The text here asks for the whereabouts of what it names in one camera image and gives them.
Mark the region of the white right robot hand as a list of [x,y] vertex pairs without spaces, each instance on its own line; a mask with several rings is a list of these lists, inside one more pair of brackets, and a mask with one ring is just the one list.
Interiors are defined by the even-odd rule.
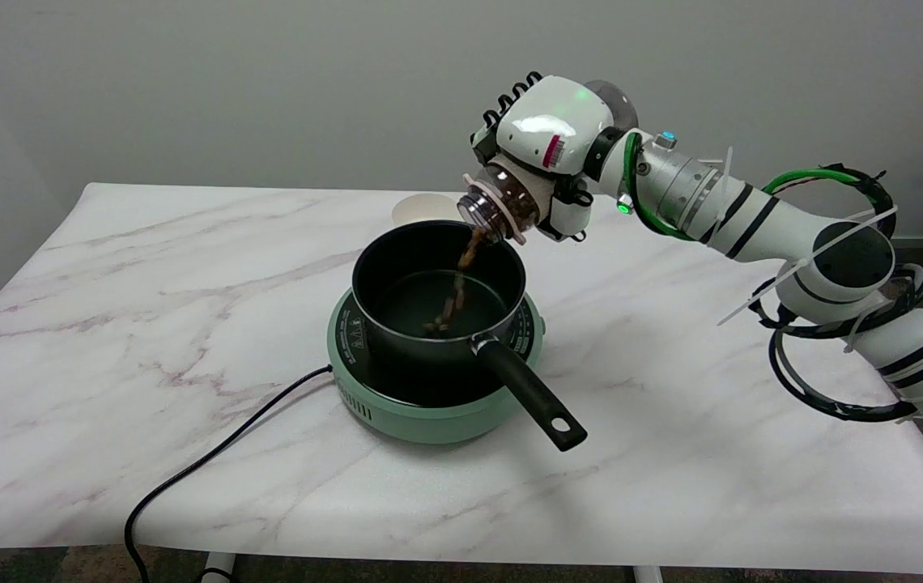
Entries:
[[470,137],[480,170],[464,176],[457,208],[485,242],[525,243],[529,230],[555,242],[583,240],[591,182],[615,144],[638,123],[613,83],[529,73],[499,96]]

